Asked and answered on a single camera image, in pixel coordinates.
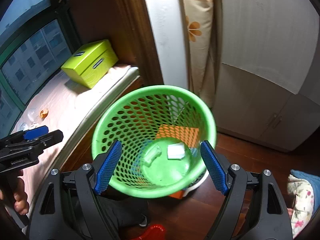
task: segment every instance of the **person's leg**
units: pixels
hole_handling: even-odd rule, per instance
[[[129,197],[122,201],[116,201],[101,196],[97,198],[104,215],[112,221],[117,229],[133,225],[147,226],[149,215],[146,199]]]

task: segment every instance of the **sky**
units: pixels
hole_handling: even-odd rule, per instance
[[[13,23],[21,14],[29,10],[32,5],[36,5],[41,1],[42,0],[13,0],[0,21],[0,34],[4,32],[8,24]]]

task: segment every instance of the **window frame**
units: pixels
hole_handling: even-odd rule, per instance
[[[24,104],[17,96],[17,94],[13,91],[12,87],[10,86],[2,72],[2,67],[7,62],[7,60],[23,43],[25,43],[27,39],[29,39],[33,34],[35,34],[41,28],[54,20],[58,21],[62,34],[72,54],[81,46],[80,38],[74,27],[71,14],[69,12],[70,6],[68,1],[49,1],[51,5],[48,8],[44,9],[28,21],[26,21],[2,44],[2,46],[0,46],[0,83],[2,84],[9,97],[21,111],[18,118],[14,122],[11,131],[21,117],[22,113],[25,111],[31,99],[37,93],[39,93],[39,91],[47,84],[47,82],[49,82],[49,80],[52,79],[60,71],[60,67],[42,83],[42,85],[31,96],[28,102]]]

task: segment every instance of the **bed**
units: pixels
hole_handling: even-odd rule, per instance
[[[46,125],[49,132],[59,129],[64,135],[62,142],[44,150],[39,156],[38,165],[24,169],[22,178],[30,210],[48,171],[53,167],[62,167],[96,120],[137,78],[137,67],[117,65],[90,90],[73,82],[60,71],[30,101],[12,133],[25,125],[32,125],[30,128]],[[39,117],[39,112],[45,108],[49,110],[49,114],[43,119]]]

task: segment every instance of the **box label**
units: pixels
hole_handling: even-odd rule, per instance
[[[92,68],[95,69],[97,66],[100,65],[100,63],[101,63],[102,61],[104,61],[104,57],[102,57],[101,59],[99,59],[99,61],[98,61],[96,64],[94,64]]]

